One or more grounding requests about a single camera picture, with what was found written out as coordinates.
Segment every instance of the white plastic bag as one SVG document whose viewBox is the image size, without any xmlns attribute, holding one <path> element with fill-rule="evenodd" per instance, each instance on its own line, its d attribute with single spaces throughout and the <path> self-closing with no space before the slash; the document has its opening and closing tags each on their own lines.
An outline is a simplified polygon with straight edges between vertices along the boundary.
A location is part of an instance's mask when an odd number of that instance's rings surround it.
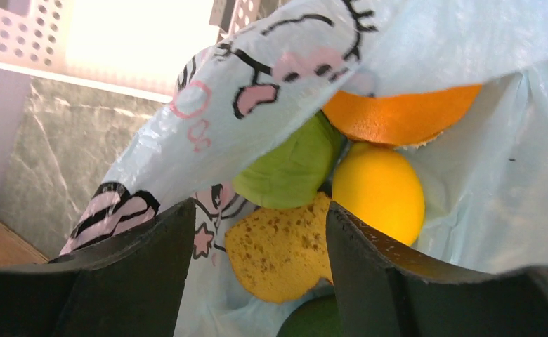
<svg viewBox="0 0 548 337">
<path fill-rule="evenodd" d="M 175 336 L 274 336 L 315 294 L 273 305 L 240 287 L 223 235 L 253 206 L 219 183 L 284 141 L 339 89 L 377 96 L 437 91 L 545 60 L 548 0 L 294 0 L 190 61 L 174 101 L 113 164 L 62 253 L 203 190 Z M 430 209 L 421 251 L 489 271 L 548 261 L 548 249 L 528 260 L 540 230 L 528 230 L 526 220 L 547 214 L 548 226 L 548 168 L 533 161 L 539 156 L 548 165 L 548 147 L 541 148 L 544 137 L 548 144 L 548 63 L 525 74 L 487 85 L 461 125 L 409 154 Z M 523 98 L 517 89 L 525 85 L 535 91 Z M 522 113 L 528 107 L 533 113 Z M 527 114 L 536 125 L 522 124 Z M 518 153 L 522 145 L 527 152 Z M 522 163 L 529 166 L 510 167 Z M 516 222 L 507 224 L 508 217 Z"/>
</svg>

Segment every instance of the perforated basket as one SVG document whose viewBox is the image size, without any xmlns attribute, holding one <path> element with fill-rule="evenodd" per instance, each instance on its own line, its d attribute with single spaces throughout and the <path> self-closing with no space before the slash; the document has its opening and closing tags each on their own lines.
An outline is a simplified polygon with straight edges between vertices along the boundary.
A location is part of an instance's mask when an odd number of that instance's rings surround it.
<svg viewBox="0 0 548 337">
<path fill-rule="evenodd" d="M 0 8 L 0 68 L 168 102 L 187 61 L 255 21 L 258 1 L 30 0 L 25 16 Z"/>
</svg>

